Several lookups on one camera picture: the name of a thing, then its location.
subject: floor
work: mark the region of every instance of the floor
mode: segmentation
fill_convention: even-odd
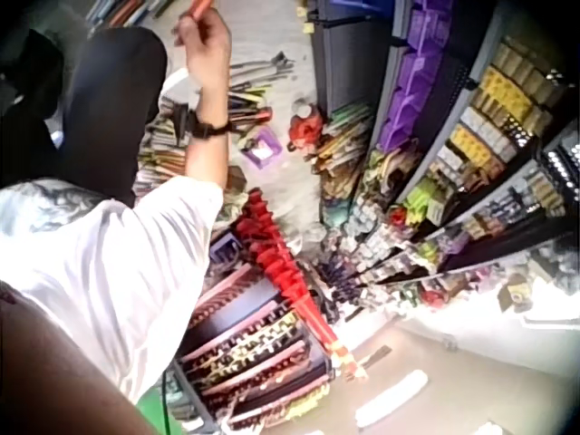
[[[167,46],[168,75],[185,66],[184,50],[173,46],[171,29],[189,3],[190,0],[177,0],[159,20],[148,19],[144,23]],[[270,127],[285,147],[292,103],[298,98],[315,98],[312,46],[309,35],[302,32],[303,19],[296,16],[296,2],[216,0],[214,5],[232,33],[232,63],[271,59],[280,51],[295,61],[292,76],[274,83],[266,96],[274,110]],[[243,169],[249,187],[258,186],[264,191],[276,217],[301,231],[318,221],[318,177],[300,154],[284,149],[276,161],[260,170],[232,146],[230,160],[230,164]]]

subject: orange handle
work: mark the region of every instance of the orange handle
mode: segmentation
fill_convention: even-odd
[[[204,12],[206,12],[211,6],[211,1],[212,0],[193,0],[188,9],[188,14],[190,14],[196,22],[199,21]]]

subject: black watch strap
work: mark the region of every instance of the black watch strap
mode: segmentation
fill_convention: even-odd
[[[226,134],[228,131],[231,131],[231,127],[232,124],[230,121],[228,121],[226,125],[218,128],[211,124],[200,122],[198,115],[195,112],[193,112],[191,123],[189,124],[191,136],[196,139],[207,139],[212,136],[221,136],[222,134]]]

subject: price tag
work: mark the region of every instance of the price tag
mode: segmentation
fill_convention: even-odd
[[[314,33],[314,23],[304,23],[302,27],[303,34],[313,34]]]

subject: ceiling light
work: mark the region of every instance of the ceiling light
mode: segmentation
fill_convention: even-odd
[[[402,381],[356,410],[356,424],[359,428],[365,428],[386,417],[420,392],[428,380],[422,370],[411,372]]]
[[[501,426],[498,426],[496,423],[492,423],[488,421],[486,424],[481,426],[477,432],[473,435],[502,435],[504,430],[501,429]]]

